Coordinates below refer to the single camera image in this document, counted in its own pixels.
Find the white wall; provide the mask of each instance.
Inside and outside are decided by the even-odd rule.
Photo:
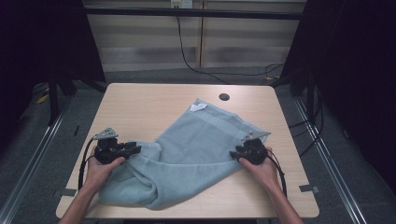
[[[170,0],[85,0],[84,4],[170,7]],[[304,0],[193,1],[193,8],[302,12]],[[175,17],[88,17],[105,71],[186,67],[180,53]],[[187,61],[194,67],[282,63],[298,25],[297,21],[220,18],[181,18],[180,22],[183,49]]]

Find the aluminum rail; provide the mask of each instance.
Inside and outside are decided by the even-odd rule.
[[[160,7],[39,7],[47,13],[82,13],[91,15],[129,15],[129,16],[178,16],[178,17],[209,17],[209,18],[239,18],[264,20],[300,21],[303,13],[215,10],[194,8],[160,8]]]
[[[47,151],[50,147],[50,143],[52,142],[53,137],[57,133],[62,120],[64,118],[64,113],[67,111],[68,107],[71,105],[73,97],[68,97],[67,102],[65,103],[64,109],[61,111],[61,114],[58,118],[53,122],[51,126],[48,127],[46,133],[41,139],[40,144],[35,150],[35,153],[27,164],[21,178],[19,179],[17,185],[14,190],[12,190],[11,194],[8,196],[6,202],[3,204],[3,207],[0,210],[0,223],[8,224],[11,223],[14,218],[23,197],[25,196],[27,190],[30,187],[30,184],[35,177],[35,173],[38,170],[41,162],[43,161]]]
[[[307,111],[304,106],[302,100],[296,100],[297,108],[300,112],[301,117],[303,120],[308,120]],[[308,129],[312,140],[316,142],[317,150],[320,157],[323,160],[323,163],[329,172],[330,177],[332,178],[332,182],[334,183],[335,187],[338,190],[338,193],[341,197],[341,200],[346,207],[353,223],[355,224],[366,224],[366,219],[359,207],[358,202],[356,201],[355,197],[353,196],[352,192],[349,190],[347,183],[345,182],[344,178],[341,176],[340,171],[337,168],[334,160],[332,159],[332,155],[327,149],[326,145],[323,142],[323,139],[319,135],[319,131],[315,125],[312,125],[309,121],[306,123],[306,128]]]

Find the black wire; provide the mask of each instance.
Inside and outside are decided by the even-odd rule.
[[[260,86],[262,84],[264,84],[265,82],[267,82],[268,80],[268,73],[274,71],[275,69],[277,69],[279,66],[283,65],[283,63],[272,63],[272,64],[268,64],[267,66],[265,66],[265,70],[264,70],[264,74],[265,74],[265,79],[262,81],[262,83],[260,83]],[[271,69],[269,72],[267,72],[267,68],[271,67],[271,66],[275,66],[275,68]]]
[[[322,108],[322,97],[318,95],[318,106],[320,107],[320,129],[318,131],[318,134],[316,134],[314,141],[302,152],[300,153],[300,157],[302,157],[320,138],[320,134],[323,130],[324,126],[324,116],[323,116],[323,108]]]
[[[257,77],[257,76],[266,75],[266,78],[265,78],[265,81],[266,81],[266,79],[268,78],[268,73],[274,71],[274,70],[277,69],[279,66],[281,66],[281,65],[284,64],[284,63],[269,64],[269,65],[265,66],[265,71],[264,71],[264,72],[257,73],[257,74],[240,74],[240,73],[223,73],[223,72],[210,72],[210,73],[209,73],[209,72],[199,71],[199,70],[197,70],[197,69],[192,68],[192,67],[189,65],[189,63],[187,62],[187,60],[186,60],[186,55],[185,55],[185,53],[184,53],[184,48],[183,48],[183,41],[182,41],[182,38],[181,38],[180,17],[177,17],[177,29],[178,29],[178,37],[179,37],[179,40],[180,40],[180,48],[181,48],[181,54],[182,54],[182,56],[183,56],[183,61],[184,61],[184,63],[190,68],[190,70],[192,70],[192,71],[194,71],[194,72],[196,72],[196,73],[199,73],[199,74],[211,76],[211,77],[213,77],[213,78],[215,78],[215,79],[217,79],[217,80],[219,80],[219,81],[221,81],[221,82],[223,82],[223,83],[225,83],[225,84],[228,84],[228,85],[231,85],[231,83],[229,83],[229,82],[227,82],[227,81],[224,81],[224,80],[222,80],[221,78],[216,77],[216,76],[214,76],[214,75],[243,76],[243,77]],[[276,65],[275,68],[273,68],[273,69],[267,71],[267,68],[268,68],[268,67],[270,67],[270,66],[275,66],[275,65]]]
[[[308,132],[308,129],[305,129],[305,130],[304,130],[303,132],[301,132],[301,133],[297,133],[296,135],[292,136],[292,138],[301,136],[301,135],[303,135],[303,134],[306,133],[306,132]]]
[[[85,160],[85,158],[87,158],[88,149],[90,148],[90,145],[91,145],[91,143],[93,141],[93,138],[90,139],[90,141],[88,142],[87,146],[85,147],[84,155],[82,156],[81,165],[79,166],[78,190],[80,190],[82,188],[82,183],[83,183],[83,180],[84,180],[85,165],[87,164],[87,161],[91,158],[91,157],[89,157],[87,160]]]
[[[317,117],[318,113],[319,113],[320,110],[321,110],[321,101],[322,101],[322,97],[319,96],[319,91],[317,91],[317,93],[318,93],[318,102],[317,102],[316,112],[315,112],[315,114],[314,114],[314,119]],[[301,122],[298,122],[298,123],[289,125],[289,128],[295,128],[295,127],[298,127],[298,126],[300,126],[300,125],[302,125],[302,124],[305,124],[305,123],[307,123],[307,122],[308,122],[308,120],[305,119],[305,120],[303,120],[303,121],[301,121]]]
[[[272,152],[271,150],[268,150],[266,148],[266,150],[268,152],[271,153],[272,156],[274,156],[275,159],[273,159],[272,157],[268,156],[268,159],[274,163],[276,169],[279,171],[279,176],[280,176],[280,182],[282,183],[282,190],[283,193],[285,194],[286,197],[288,197],[288,190],[286,188],[286,180],[285,180],[285,173],[283,173],[282,168],[280,167],[280,163],[279,160],[277,159],[276,155],[274,154],[274,152]]]

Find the tabletop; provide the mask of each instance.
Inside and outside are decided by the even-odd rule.
[[[220,99],[223,93],[229,96],[229,100]],[[271,132],[264,144],[273,149],[285,173],[290,203],[301,217],[318,215],[318,205],[312,191],[300,190],[300,186],[309,185],[309,182],[276,93],[273,88],[264,86],[110,84],[66,188],[77,188],[83,151],[94,135],[111,127],[119,134],[119,142],[129,139],[152,142],[196,99],[235,113],[241,119]],[[73,198],[62,197],[56,210],[58,217],[64,214]],[[264,189],[249,171],[241,169],[195,197],[162,210],[101,204],[95,196],[87,217],[263,218],[276,217],[276,212]]]

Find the cloth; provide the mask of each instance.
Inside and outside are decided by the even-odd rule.
[[[154,142],[136,141],[140,154],[113,171],[100,200],[149,209],[185,201],[241,167],[230,151],[251,131],[262,132],[198,99]]]

